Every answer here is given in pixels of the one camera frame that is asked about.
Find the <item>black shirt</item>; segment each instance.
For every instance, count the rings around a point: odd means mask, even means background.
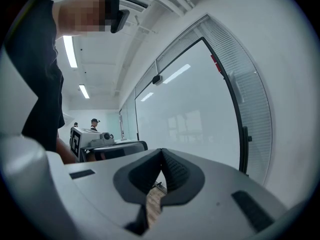
[[[51,0],[33,0],[5,47],[15,68],[38,97],[22,134],[55,152],[58,128],[65,121],[61,94],[64,78],[57,65],[52,7]]]

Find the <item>white wall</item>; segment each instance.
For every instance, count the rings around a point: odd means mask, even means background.
[[[264,186],[287,207],[307,198],[319,169],[319,40],[291,0],[202,0],[184,17],[159,18],[137,51],[119,95],[120,107],[160,53],[209,14],[239,40],[266,89],[272,154]]]
[[[70,129],[74,126],[74,123],[78,123],[79,128],[90,129],[91,119],[96,118],[100,120],[96,129],[98,132],[109,132],[114,135],[115,139],[119,139],[121,136],[120,122],[119,122],[119,111],[118,110],[106,110],[106,109],[87,109],[87,110],[69,110],[67,114],[74,118],[74,120],[63,126],[58,130],[59,137],[64,143],[69,145],[70,140]],[[111,122],[111,119],[116,120],[118,128],[115,127],[116,122]]]
[[[96,95],[85,99],[83,95],[72,97],[69,103],[70,110],[117,110],[119,109],[119,97]]]
[[[68,114],[70,99],[68,96],[62,94],[62,112]]]

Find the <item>white ceiling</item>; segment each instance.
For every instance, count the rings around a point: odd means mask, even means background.
[[[73,37],[78,68],[70,67],[63,38],[56,41],[57,62],[64,77],[64,96],[70,100],[76,99],[77,102],[81,98],[80,101],[86,102],[79,89],[79,84],[84,84],[90,98],[101,95],[108,99],[117,98],[127,70],[141,43],[147,35],[157,34],[152,27],[165,11],[170,10],[158,0],[136,1],[148,7],[139,12],[120,6],[120,9],[130,11],[126,25],[120,32],[91,32],[86,36]]]

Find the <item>ceiling light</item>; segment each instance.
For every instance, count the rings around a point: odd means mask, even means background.
[[[169,83],[171,80],[175,79],[177,76],[185,72],[187,69],[189,69],[191,66],[189,64],[184,65],[182,68],[180,68],[178,71],[174,72],[172,75],[170,75],[166,80],[163,81],[164,84]]]
[[[86,98],[86,99],[90,99],[88,93],[87,93],[87,90],[86,90],[86,87],[84,84],[79,84],[79,87],[80,87],[80,90],[81,92],[83,93],[83,96]]]
[[[148,99],[152,94],[154,94],[153,92],[149,92],[141,101],[144,102],[146,99]]]
[[[66,51],[66,55],[68,56],[68,60],[71,68],[77,68],[77,61],[75,56],[74,44],[72,42],[72,36],[64,35],[63,36],[64,47]]]

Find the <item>person in background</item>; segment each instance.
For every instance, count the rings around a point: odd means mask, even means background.
[[[91,120],[91,128],[90,128],[90,130],[93,130],[93,131],[97,132],[96,127],[98,126],[98,122],[100,122],[100,121],[98,121],[97,119],[93,118]]]
[[[77,122],[75,122],[75,123],[73,124],[73,127],[71,127],[71,129],[70,129],[70,140],[69,140],[70,146],[71,146],[72,130],[73,130],[74,127],[78,127],[78,123],[77,123]]]
[[[119,2],[28,0],[5,37],[8,56],[38,97],[22,134],[36,140],[46,151],[58,153],[64,164],[76,160],[58,133],[65,121],[61,93],[64,77],[57,63],[56,40],[104,31],[117,18]]]
[[[78,123],[75,122],[75,123],[73,124],[73,127],[78,127]],[[72,129],[73,129],[73,127],[71,127],[71,129],[70,129],[70,137],[71,137],[71,134],[72,134]]]

